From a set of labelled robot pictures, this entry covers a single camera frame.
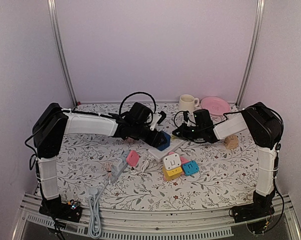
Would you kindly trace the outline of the dark blue cube adapter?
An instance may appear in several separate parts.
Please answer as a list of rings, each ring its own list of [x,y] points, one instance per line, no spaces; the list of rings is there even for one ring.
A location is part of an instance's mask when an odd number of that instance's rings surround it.
[[[159,151],[163,151],[170,146],[171,136],[164,131],[160,131],[160,133],[162,135],[162,138],[161,138],[160,146],[156,147],[156,149]]]

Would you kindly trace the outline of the white power strip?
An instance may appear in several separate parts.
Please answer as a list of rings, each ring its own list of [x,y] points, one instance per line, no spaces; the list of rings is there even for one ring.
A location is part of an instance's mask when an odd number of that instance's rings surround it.
[[[148,150],[148,154],[150,156],[153,156],[156,161],[160,162],[163,159],[163,157],[167,156],[170,152],[174,152],[184,143],[186,143],[185,140],[174,136],[170,139],[170,145],[167,148],[165,148],[164,150],[158,150],[157,148],[151,147]]]

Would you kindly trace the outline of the white square adapter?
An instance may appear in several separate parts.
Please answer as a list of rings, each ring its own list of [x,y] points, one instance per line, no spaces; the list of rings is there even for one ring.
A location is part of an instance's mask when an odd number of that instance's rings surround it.
[[[162,161],[165,169],[168,171],[176,169],[182,165],[180,155],[177,153],[165,156]]]

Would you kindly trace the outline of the cyan square adapter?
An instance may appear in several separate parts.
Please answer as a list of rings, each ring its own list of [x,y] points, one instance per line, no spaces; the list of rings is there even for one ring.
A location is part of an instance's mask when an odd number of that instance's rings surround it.
[[[199,171],[199,166],[194,160],[182,164],[181,167],[186,176],[193,175]]]

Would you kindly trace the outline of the yellow square adapter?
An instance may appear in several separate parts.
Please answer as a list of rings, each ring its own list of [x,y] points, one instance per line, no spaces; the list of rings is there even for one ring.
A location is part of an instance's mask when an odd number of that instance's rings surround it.
[[[167,170],[165,166],[163,166],[162,171],[163,171],[163,179],[165,181],[171,181],[177,179],[184,173],[180,166],[172,170]]]

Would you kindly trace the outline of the beige dragon cube adapter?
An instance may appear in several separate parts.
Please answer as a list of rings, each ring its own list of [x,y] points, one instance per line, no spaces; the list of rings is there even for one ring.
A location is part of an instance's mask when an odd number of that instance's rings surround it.
[[[228,150],[236,149],[239,145],[238,136],[233,134],[225,138],[224,140],[225,148]]]

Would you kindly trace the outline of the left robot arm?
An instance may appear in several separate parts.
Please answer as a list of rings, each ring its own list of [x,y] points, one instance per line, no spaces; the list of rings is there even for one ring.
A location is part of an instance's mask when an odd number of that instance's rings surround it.
[[[61,108],[51,103],[32,128],[29,137],[33,140],[31,149],[35,156],[36,177],[41,195],[46,201],[45,208],[54,217],[65,213],[65,206],[57,198],[60,196],[57,177],[57,157],[66,135],[92,134],[112,138],[141,140],[147,145],[164,150],[170,139],[156,126],[166,118],[164,112],[156,113],[140,102],[135,102],[130,110],[118,113],[92,113]]]

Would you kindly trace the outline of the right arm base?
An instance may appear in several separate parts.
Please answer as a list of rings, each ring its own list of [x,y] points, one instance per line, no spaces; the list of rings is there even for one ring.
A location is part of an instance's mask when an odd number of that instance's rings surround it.
[[[273,197],[277,194],[281,199],[281,212],[278,219],[275,220],[275,208],[273,207]],[[242,223],[247,221],[263,218],[263,220],[247,223],[248,231],[255,235],[264,235],[274,229],[280,222],[285,209],[285,201],[282,194],[274,190],[270,195],[263,197],[253,193],[253,203],[233,206],[228,211],[228,215],[233,218],[235,223]]]

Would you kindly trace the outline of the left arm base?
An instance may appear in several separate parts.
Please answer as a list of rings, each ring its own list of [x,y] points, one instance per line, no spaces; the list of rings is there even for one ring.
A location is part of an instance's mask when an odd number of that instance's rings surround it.
[[[44,198],[39,208],[39,213],[42,215],[74,223],[80,222],[82,211],[83,208],[81,207],[80,201],[71,199],[64,203],[60,195],[51,200]]]

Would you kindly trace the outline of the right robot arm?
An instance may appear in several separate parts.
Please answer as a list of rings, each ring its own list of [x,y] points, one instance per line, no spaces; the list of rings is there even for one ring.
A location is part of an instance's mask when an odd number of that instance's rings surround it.
[[[201,109],[193,112],[195,123],[177,125],[172,134],[194,143],[214,144],[231,135],[248,130],[258,156],[258,181],[255,193],[267,197],[275,190],[278,172],[279,151],[284,132],[284,121],[274,110],[257,102],[240,111],[226,112],[224,120],[213,123],[209,111]]]

